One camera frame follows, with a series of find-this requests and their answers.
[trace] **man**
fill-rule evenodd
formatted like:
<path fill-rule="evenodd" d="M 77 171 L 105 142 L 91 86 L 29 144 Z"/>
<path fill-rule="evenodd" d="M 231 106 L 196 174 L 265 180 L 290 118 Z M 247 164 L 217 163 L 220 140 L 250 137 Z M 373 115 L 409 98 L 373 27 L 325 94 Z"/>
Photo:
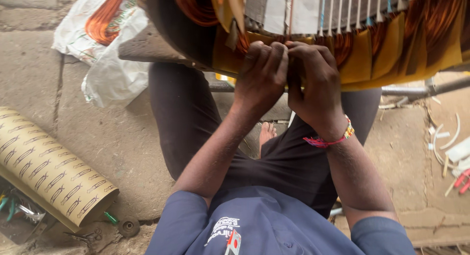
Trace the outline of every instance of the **man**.
<path fill-rule="evenodd" d="M 287 76 L 289 59 L 305 67 L 303 91 L 298 76 Z M 297 115 L 278 137 L 265 125 L 262 139 L 273 138 L 262 144 L 261 159 L 249 159 L 238 145 L 286 81 Z M 341 93 L 326 47 L 252 43 L 222 122 L 201 72 L 154 64 L 149 87 L 176 183 L 146 254 L 415 254 L 361 145 L 381 91 Z M 347 139 L 345 114 L 356 130 Z M 318 137 L 326 148 L 304 140 Z M 338 195 L 351 240 L 326 220 Z"/>

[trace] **black trousers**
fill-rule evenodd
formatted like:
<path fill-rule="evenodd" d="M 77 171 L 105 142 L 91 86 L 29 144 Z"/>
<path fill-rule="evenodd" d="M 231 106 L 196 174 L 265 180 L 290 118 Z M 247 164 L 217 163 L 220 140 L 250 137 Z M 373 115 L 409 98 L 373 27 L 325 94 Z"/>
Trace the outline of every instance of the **black trousers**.
<path fill-rule="evenodd" d="M 149 71 L 149 89 L 163 157 L 170 175 L 177 180 L 222 120 L 207 80 L 196 69 L 154 63 Z M 373 89 L 341 95 L 344 113 L 361 144 L 372 127 L 381 92 Z M 262 146 L 261 159 L 253 160 L 237 150 L 220 190 L 267 186 L 328 217 L 338 195 L 326 152 L 303 140 L 316 136 L 312 127 L 295 116 L 287 131 Z"/>

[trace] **metal stand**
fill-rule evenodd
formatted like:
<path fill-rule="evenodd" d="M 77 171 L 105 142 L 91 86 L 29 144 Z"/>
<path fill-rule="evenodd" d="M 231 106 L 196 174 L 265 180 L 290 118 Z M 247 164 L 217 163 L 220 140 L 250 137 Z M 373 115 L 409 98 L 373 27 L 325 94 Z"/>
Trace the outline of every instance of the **metal stand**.
<path fill-rule="evenodd" d="M 410 101 L 415 101 L 466 87 L 470 87 L 470 76 L 440 85 L 435 85 L 434 79 L 430 78 L 426 80 L 424 87 L 383 86 L 382 95 L 408 96 Z M 233 93 L 234 91 L 234 88 L 225 81 L 209 82 L 209 89 L 211 92 L 218 93 Z"/>

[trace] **blue t-shirt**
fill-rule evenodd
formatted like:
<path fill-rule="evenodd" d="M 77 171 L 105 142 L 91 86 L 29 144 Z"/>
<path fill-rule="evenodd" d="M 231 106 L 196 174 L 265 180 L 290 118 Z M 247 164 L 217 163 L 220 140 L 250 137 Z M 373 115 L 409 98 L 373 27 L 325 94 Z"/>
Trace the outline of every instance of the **blue t-shirt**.
<path fill-rule="evenodd" d="M 232 231 L 238 255 L 415 255 L 405 229 L 384 217 L 354 225 L 349 240 L 299 200 L 263 186 L 216 194 L 209 210 L 204 199 L 178 191 L 166 201 L 146 255 L 224 255 Z"/>

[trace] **bare foot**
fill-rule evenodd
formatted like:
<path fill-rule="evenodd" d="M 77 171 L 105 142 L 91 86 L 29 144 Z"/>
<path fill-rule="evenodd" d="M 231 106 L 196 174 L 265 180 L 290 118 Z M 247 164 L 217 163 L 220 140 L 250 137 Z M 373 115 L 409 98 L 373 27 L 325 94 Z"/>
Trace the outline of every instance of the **bare foot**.
<path fill-rule="evenodd" d="M 264 122 L 261 125 L 261 133 L 259 134 L 259 157 L 261 158 L 261 146 L 271 138 L 277 137 L 276 128 L 273 123 Z"/>

